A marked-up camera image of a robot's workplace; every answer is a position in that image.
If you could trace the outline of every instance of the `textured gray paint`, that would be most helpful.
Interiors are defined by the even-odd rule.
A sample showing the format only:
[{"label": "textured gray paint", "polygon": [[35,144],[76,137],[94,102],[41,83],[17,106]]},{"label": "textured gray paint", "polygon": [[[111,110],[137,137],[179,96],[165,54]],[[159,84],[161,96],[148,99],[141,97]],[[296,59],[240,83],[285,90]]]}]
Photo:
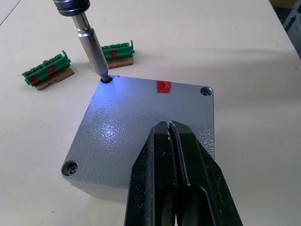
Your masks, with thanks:
[{"label": "textured gray paint", "polygon": [[78,170],[64,178],[94,197],[126,202],[133,163],[160,121],[190,126],[214,157],[213,94],[204,96],[202,86],[180,83],[162,94],[156,82],[128,77],[99,82],[65,159],[75,161]]}]

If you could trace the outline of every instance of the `terminal block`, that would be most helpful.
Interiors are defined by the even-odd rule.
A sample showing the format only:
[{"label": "terminal block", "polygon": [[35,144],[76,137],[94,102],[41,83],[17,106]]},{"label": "terminal block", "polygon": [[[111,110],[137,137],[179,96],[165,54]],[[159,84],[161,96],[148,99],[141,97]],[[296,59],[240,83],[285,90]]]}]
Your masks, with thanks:
[{"label": "terminal block", "polygon": [[63,54],[56,55],[54,58],[44,61],[41,65],[24,72],[22,75],[25,77],[28,85],[36,86],[69,67],[70,62],[71,60],[63,50]]},{"label": "terminal block", "polygon": [[104,57],[107,61],[113,59],[132,57],[133,53],[135,53],[132,40],[131,40],[131,46],[128,42],[126,42],[122,44],[103,46],[102,50],[103,50]]}]

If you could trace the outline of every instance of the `metal shaft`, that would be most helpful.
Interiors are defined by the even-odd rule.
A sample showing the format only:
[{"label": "metal shaft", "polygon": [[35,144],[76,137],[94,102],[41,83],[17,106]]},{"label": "metal shaft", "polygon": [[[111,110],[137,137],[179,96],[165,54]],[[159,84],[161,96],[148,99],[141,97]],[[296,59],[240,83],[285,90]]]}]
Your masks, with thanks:
[{"label": "metal shaft", "polygon": [[93,66],[94,71],[99,74],[104,83],[108,83],[112,78],[108,75],[108,64],[99,45],[94,29],[90,26],[84,12],[72,16],[78,31],[79,40]]}]

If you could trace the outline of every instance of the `white work surface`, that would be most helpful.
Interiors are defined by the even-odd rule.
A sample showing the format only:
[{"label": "white work surface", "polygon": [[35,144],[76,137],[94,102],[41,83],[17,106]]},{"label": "white work surface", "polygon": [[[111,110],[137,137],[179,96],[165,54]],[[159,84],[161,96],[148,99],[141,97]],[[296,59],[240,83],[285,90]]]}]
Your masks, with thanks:
[{"label": "white work surface", "polygon": [[[300,225],[301,64],[268,0],[91,0],[87,17],[100,44],[134,41],[134,65],[111,74],[214,89],[215,159],[244,226]],[[28,86],[62,49],[75,74]],[[0,79],[0,225],[123,225],[125,204],[60,175],[99,76],[52,0],[0,26]]]}]

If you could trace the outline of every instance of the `red paint mark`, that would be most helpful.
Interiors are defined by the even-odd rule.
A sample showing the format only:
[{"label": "red paint mark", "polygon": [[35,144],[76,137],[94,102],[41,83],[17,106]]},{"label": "red paint mark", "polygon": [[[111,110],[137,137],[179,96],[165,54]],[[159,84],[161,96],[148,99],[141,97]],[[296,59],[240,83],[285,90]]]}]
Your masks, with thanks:
[{"label": "red paint mark", "polygon": [[50,66],[49,68],[46,69],[46,72],[47,72],[50,76],[52,76],[52,75],[54,75],[54,74],[56,73],[56,70],[55,70],[55,68],[54,68],[53,66]]},{"label": "red paint mark", "polygon": [[157,92],[158,93],[170,93],[171,82],[169,81],[157,81]]},{"label": "red paint mark", "polygon": [[37,76],[29,77],[28,80],[33,86],[36,86],[39,83],[39,79]]},{"label": "red paint mark", "polygon": [[110,55],[111,57],[117,57],[117,52],[116,52],[116,50],[111,50],[111,51],[109,52],[109,55]]}]

